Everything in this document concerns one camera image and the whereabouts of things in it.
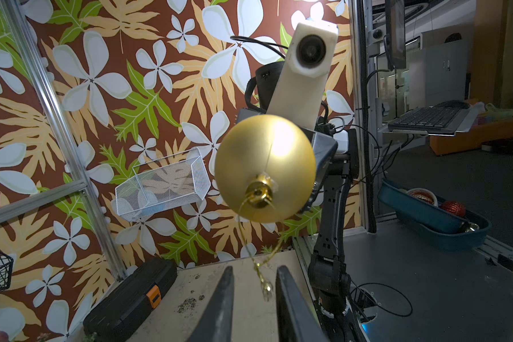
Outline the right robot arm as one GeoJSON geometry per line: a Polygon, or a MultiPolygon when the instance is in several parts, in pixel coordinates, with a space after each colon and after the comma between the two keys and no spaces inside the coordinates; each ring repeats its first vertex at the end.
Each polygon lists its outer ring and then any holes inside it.
{"type": "Polygon", "coordinates": [[[303,25],[287,54],[257,71],[247,84],[259,106],[243,118],[217,152],[216,178],[229,206],[248,220],[281,222],[306,211],[319,193],[319,236],[309,264],[317,292],[321,328],[331,341],[365,341],[350,295],[343,221],[349,186],[359,175],[359,155],[336,154],[333,127],[319,115],[338,31],[303,25]]]}

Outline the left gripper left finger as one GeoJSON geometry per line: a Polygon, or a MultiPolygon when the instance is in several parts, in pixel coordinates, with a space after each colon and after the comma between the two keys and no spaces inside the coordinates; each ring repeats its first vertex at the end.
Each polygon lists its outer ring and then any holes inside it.
{"type": "Polygon", "coordinates": [[[231,341],[234,300],[233,267],[227,266],[188,341],[231,341]]]}

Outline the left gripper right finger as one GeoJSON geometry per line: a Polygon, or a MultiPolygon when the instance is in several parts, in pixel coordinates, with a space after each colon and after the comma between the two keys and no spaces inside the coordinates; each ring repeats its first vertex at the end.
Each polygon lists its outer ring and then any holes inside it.
{"type": "Polygon", "coordinates": [[[279,341],[328,341],[286,266],[276,271],[279,341]]]}

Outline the gold ornament ball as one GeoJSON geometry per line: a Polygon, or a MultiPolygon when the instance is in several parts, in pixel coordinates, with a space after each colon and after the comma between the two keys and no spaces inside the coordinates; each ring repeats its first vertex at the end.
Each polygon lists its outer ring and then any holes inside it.
{"type": "Polygon", "coordinates": [[[316,180],[312,142],[290,120],[245,108],[217,149],[215,180],[248,246],[242,220],[279,224],[306,205],[316,180]]]}

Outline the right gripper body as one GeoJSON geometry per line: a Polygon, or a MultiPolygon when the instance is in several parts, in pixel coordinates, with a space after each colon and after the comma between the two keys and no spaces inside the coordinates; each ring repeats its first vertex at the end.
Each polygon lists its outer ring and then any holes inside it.
{"type": "Polygon", "coordinates": [[[338,143],[277,115],[239,111],[240,212],[303,212],[317,197],[338,143]]]}

